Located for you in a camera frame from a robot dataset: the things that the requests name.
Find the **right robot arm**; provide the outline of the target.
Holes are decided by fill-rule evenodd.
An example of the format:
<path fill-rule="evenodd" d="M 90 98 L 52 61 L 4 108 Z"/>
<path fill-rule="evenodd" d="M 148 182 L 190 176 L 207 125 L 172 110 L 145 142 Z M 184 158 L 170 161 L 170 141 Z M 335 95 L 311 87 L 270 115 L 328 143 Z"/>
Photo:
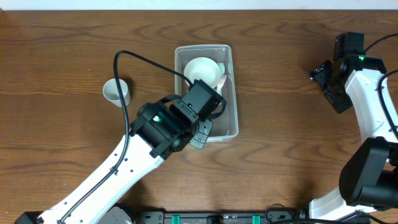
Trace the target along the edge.
<path fill-rule="evenodd" d="M 340 173 L 339 185 L 313 199 L 309 217 L 341 221 L 354 214 L 397 208 L 397 112 L 387 89 L 386 68 L 379 58 L 355 56 L 326 61 L 310 72 L 334 109 L 353 106 L 361 145 Z"/>

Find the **white plastic fork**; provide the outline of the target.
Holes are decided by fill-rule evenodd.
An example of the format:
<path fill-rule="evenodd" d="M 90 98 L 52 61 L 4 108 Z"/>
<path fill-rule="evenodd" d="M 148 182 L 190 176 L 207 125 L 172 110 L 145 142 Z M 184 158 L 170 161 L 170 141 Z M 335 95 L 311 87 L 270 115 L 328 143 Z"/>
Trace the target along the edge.
<path fill-rule="evenodd" d="M 217 91 L 218 94 L 221 93 L 221 89 L 222 89 L 222 87 L 223 87 L 223 85 L 224 85 L 224 83 L 225 83 L 225 81 L 226 81 L 226 77 L 227 77 L 227 76 L 228 76 L 228 75 L 227 75 L 226 73 L 224 73 L 224 74 L 222 74 L 222 75 L 220 76 L 220 80 L 219 80 L 219 82 L 218 82 L 217 85 L 216 85 L 216 91 Z"/>

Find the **white bowl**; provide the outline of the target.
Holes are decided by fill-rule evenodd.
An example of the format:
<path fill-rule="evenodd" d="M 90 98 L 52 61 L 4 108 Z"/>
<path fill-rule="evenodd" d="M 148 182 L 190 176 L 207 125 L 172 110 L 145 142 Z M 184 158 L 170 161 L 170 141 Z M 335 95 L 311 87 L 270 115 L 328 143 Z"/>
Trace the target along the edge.
<path fill-rule="evenodd" d="M 193 83 L 203 80 L 210 87 L 215 88 L 221 78 L 218 64 L 210 58 L 197 57 L 187 63 L 183 74 Z"/>

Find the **grey cup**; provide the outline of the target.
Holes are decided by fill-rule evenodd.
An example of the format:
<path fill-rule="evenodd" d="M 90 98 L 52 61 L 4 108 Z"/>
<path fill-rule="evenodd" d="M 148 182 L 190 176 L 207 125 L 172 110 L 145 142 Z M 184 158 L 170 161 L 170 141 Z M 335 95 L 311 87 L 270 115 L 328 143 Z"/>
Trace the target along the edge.
<path fill-rule="evenodd" d="M 120 82 L 121 91 L 123 94 L 125 105 L 128 106 L 131 102 L 131 95 L 129 92 L 129 87 L 124 80 L 120 79 L 119 82 Z M 121 97 L 118 92 L 118 86 L 116 84 L 115 78 L 108 80 L 104 84 L 103 95 L 108 101 L 112 102 L 114 105 L 116 105 L 118 107 L 122 107 Z"/>

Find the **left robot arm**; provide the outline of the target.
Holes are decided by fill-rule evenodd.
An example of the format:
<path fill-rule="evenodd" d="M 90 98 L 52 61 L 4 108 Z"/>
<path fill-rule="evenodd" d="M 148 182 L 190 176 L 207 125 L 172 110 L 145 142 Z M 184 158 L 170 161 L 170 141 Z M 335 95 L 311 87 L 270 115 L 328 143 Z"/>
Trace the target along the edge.
<path fill-rule="evenodd" d="M 16 223 L 98 223 L 141 178 L 187 144 L 203 148 L 216 105 L 177 100 L 148 103 L 137 113 L 129 134 L 69 196 L 46 211 L 24 212 Z"/>

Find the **light blue plastic spoon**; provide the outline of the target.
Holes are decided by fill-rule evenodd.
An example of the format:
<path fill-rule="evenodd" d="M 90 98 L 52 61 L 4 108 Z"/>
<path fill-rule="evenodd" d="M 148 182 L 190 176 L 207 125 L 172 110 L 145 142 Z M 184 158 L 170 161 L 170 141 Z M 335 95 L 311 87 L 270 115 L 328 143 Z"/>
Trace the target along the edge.
<path fill-rule="evenodd" d="M 223 78 L 225 76 L 225 65 L 224 63 L 217 63 L 219 70 L 220 70 L 220 78 Z"/>

